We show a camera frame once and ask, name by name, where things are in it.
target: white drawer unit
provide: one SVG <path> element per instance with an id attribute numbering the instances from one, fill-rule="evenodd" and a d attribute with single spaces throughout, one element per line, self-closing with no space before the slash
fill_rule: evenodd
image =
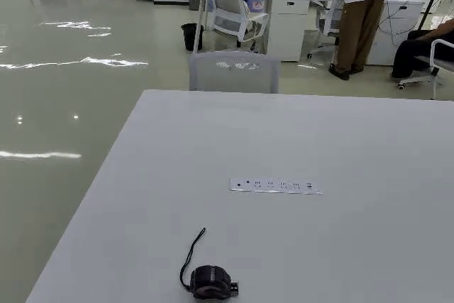
<path id="1" fill-rule="evenodd" d="M 278 14 L 307 14 L 309 1 L 305 0 L 273 0 L 271 13 Z"/>
<path id="2" fill-rule="evenodd" d="M 417 18 L 420 13 L 420 4 L 386 3 L 382 12 L 382 20 L 388 16 L 392 18 Z"/>
<path id="3" fill-rule="evenodd" d="M 380 24 L 367 59 L 369 65 L 392 65 L 399 45 L 417 23 L 414 18 L 391 18 Z"/>
<path id="4" fill-rule="evenodd" d="M 267 34 L 267 54 L 282 61 L 298 62 L 304 39 L 305 15 L 273 14 Z"/>

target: black pants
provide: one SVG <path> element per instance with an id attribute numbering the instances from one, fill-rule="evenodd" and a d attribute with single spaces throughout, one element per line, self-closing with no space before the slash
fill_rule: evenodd
<path id="1" fill-rule="evenodd" d="M 392 68 L 393 77 L 410 77 L 413 70 L 421 71 L 430 66 L 428 63 L 415 58 L 416 56 L 429 57 L 431 55 L 431 44 L 435 38 L 433 40 L 416 40 L 416 38 L 429 32 L 431 31 L 417 30 L 409 33 L 408 39 L 405 40 L 397 49 L 396 57 L 394 58 L 394 66 Z M 452 36 L 453 35 L 450 34 L 438 38 L 452 43 Z M 446 45 L 437 45 L 435 49 L 435 57 L 441 60 L 454 61 L 454 50 Z"/>

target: office chair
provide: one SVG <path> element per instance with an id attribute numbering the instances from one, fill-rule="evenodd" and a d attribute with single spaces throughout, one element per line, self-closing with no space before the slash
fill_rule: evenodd
<path id="1" fill-rule="evenodd" d="M 241 43 L 253 41 L 251 50 L 255 51 L 255 41 L 263 37 L 269 15 L 267 13 L 250 13 L 244 0 L 213 0 L 215 31 L 234 35 L 237 47 Z"/>
<path id="2" fill-rule="evenodd" d="M 246 51 L 213 51 L 192 55 L 189 90 L 276 94 L 280 61 Z"/>
<path id="3" fill-rule="evenodd" d="M 325 4 L 319 2 L 314 2 L 314 4 L 318 6 L 316 12 L 316 27 L 318 32 L 315 42 L 317 48 L 311 50 L 311 52 L 307 54 L 307 58 L 310 59 L 314 54 L 323 51 L 333 51 L 331 64 L 335 64 L 337 46 L 339 44 L 339 24 L 341 23 L 344 0 L 333 0 L 329 9 L 326 8 Z M 326 37 L 334 37 L 336 39 L 335 44 L 321 45 L 321 37 L 323 35 Z"/>
<path id="4" fill-rule="evenodd" d="M 431 84 L 432 84 L 432 98 L 431 99 L 436 99 L 437 85 L 440 84 L 440 82 L 441 82 L 441 79 L 438 76 L 438 72 L 440 71 L 440 69 L 454 72 L 454 62 L 448 62 L 445 60 L 439 60 L 439 59 L 435 58 L 435 47 L 437 44 L 447 45 L 448 47 L 454 49 L 454 44 L 449 43 L 443 39 L 435 39 L 432 42 L 430 57 L 426 57 L 426 56 L 416 57 L 419 60 L 422 60 L 423 62 L 426 62 L 430 65 L 430 70 L 426 73 L 427 75 L 403 79 L 397 85 L 400 90 L 404 90 L 406 84 L 418 83 L 418 82 L 431 82 Z"/>

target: cable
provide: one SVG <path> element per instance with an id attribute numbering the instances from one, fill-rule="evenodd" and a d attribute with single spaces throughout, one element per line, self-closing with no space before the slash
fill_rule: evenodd
<path id="1" fill-rule="evenodd" d="M 397 44 L 394 42 L 394 35 L 401 35 L 402 33 L 409 32 L 409 31 L 411 31 L 411 30 L 414 29 L 414 26 L 410 27 L 408 30 L 405 30 L 405 31 L 402 31 L 402 32 L 398 32 L 398 33 L 393 33 L 393 32 L 392 32 L 392 22 L 391 22 L 391 18 L 392 18 L 393 16 L 395 16 L 396 14 L 398 14 L 401 10 L 405 9 L 406 5 L 407 5 L 409 2 L 410 2 L 410 0 L 406 0 L 405 3 L 403 3 L 402 5 L 400 5 L 399 8 L 397 9 L 397 11 L 395 11 L 393 14 L 390 14 L 390 13 L 389 13 L 389 6 L 388 6 L 388 3 L 389 3 L 389 2 L 387 2 L 388 17 L 386 17 L 385 19 L 383 19 L 383 20 L 378 24 L 378 27 L 377 27 L 377 29 L 380 30 L 380 31 L 382 31 L 383 33 L 386 33 L 386 34 L 391 35 L 391 42 L 392 42 L 392 45 L 397 46 L 397 47 L 399 47 L 399 45 L 397 45 Z M 387 32 L 387 31 L 385 31 L 385 30 L 383 30 L 383 29 L 381 28 L 381 25 L 382 25 L 385 21 L 389 21 L 389 29 L 390 29 L 390 32 Z"/>
<path id="2" fill-rule="evenodd" d="M 187 257 L 186 257 L 186 261 L 184 262 L 182 269 L 179 272 L 179 281 L 183 284 L 183 286 L 186 288 L 187 291 L 191 291 L 191 287 L 189 285 L 185 284 L 183 281 L 184 271 L 186 270 L 186 267 L 191 262 L 192 253 L 194 252 L 194 246 L 196 245 L 197 241 L 199 241 L 199 239 L 204 235 L 205 231 L 206 231 L 206 228 L 203 227 L 203 229 L 200 231 L 199 235 L 192 242 L 191 248 L 189 249 L 189 253 L 187 254 Z"/>

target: electrical outlet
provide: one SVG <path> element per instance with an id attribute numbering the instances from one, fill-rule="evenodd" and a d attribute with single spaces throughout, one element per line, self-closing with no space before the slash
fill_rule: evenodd
<path id="1" fill-rule="evenodd" d="M 237 192 L 323 194 L 310 181 L 269 177 L 232 178 L 230 180 L 230 189 Z"/>

